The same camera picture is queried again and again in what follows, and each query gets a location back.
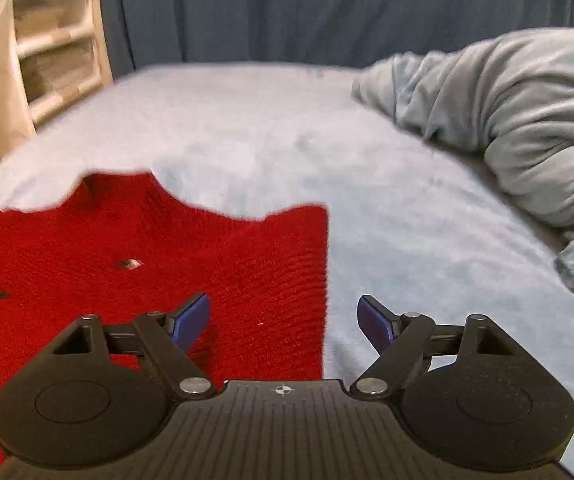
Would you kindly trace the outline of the light blue fleece bed cover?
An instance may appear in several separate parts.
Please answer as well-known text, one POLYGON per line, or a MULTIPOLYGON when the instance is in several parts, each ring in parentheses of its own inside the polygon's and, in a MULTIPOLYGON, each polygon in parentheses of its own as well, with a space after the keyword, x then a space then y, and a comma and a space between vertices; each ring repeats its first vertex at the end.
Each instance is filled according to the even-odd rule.
MULTIPOLYGON (((232 217, 302 203, 329 212, 324 370, 352 379, 374 350, 370 294, 440 323, 489 315, 574 397, 574 294, 556 234, 481 162, 398 129, 351 96, 353 70, 159 65, 78 103, 0 163, 0 207, 60 202, 82 174, 151 171, 183 202, 232 217)), ((564 456, 574 473, 574 437, 564 456)))

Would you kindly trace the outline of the dark blue curtain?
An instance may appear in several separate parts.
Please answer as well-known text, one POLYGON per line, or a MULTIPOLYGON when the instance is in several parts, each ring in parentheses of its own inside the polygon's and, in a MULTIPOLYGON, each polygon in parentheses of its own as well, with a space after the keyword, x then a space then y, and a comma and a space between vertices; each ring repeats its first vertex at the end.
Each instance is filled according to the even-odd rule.
POLYGON ((574 27, 574 0, 100 0, 112 73, 153 64, 364 67, 539 27, 574 27))

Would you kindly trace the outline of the red knit sweater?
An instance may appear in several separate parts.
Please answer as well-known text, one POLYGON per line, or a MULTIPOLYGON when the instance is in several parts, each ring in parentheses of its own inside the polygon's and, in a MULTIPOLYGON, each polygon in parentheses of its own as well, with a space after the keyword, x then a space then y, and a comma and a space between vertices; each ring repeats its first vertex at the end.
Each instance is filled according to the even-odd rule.
POLYGON ((327 231, 321 206, 229 218, 151 174, 91 174, 57 207, 0 210, 0 387, 82 314, 125 323, 198 292, 210 319, 191 359, 214 382, 318 380, 327 231))

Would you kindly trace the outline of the grey-blue crumpled blanket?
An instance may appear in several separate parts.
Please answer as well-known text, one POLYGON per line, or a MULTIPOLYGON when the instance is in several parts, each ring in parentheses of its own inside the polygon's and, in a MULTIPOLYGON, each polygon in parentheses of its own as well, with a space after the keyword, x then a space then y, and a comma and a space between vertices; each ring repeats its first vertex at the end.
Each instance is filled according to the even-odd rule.
POLYGON ((481 154, 522 209, 574 226, 574 29, 396 54, 362 70, 353 94, 426 140, 481 154))

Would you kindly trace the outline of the white shelf unit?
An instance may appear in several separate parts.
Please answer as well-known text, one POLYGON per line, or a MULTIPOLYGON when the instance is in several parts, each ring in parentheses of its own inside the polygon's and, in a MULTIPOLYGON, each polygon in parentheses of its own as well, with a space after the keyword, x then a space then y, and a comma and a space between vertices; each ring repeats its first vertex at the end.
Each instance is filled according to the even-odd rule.
POLYGON ((33 126, 112 84, 100 0, 12 0, 33 126))

